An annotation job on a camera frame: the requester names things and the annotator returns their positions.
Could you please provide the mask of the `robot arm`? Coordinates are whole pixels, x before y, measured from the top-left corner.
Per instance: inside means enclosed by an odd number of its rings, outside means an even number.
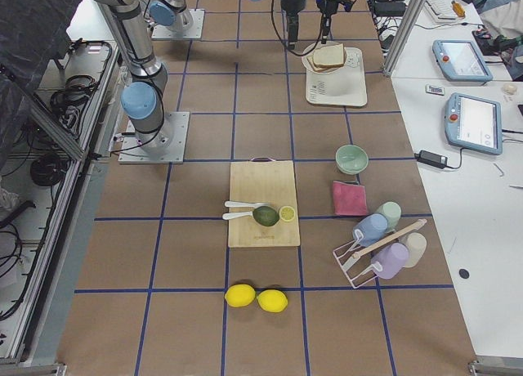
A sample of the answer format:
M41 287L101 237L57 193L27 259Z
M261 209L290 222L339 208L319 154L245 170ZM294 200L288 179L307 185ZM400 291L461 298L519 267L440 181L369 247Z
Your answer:
M320 31L316 41L325 44L331 32L332 17L338 8L343 7L344 11L349 12L354 3L351 0L315 0L315 4L321 13ZM287 34L287 38L280 41L290 51L298 41L299 13L305 9L306 0L280 0L280 7L286 18ZM187 30L193 23L186 0L151 0L145 10L149 12L150 19L155 24L177 34Z
M122 107L134 126L138 146L147 152L164 146L170 137L162 102L167 69L154 54L142 16L141 0L94 1L109 12L110 31L126 52L125 62L131 72L132 83L123 91Z

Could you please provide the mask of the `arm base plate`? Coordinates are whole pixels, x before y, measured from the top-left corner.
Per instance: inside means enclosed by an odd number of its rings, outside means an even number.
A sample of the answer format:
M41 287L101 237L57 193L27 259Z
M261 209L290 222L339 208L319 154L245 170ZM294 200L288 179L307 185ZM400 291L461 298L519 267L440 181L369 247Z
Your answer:
M126 132L131 136L123 138L118 161L121 164L182 164L189 122L189 112L168 112L158 134L144 135L136 133L128 120Z
M204 9L185 9L181 13L154 18L152 39L155 41L199 40L203 34Z

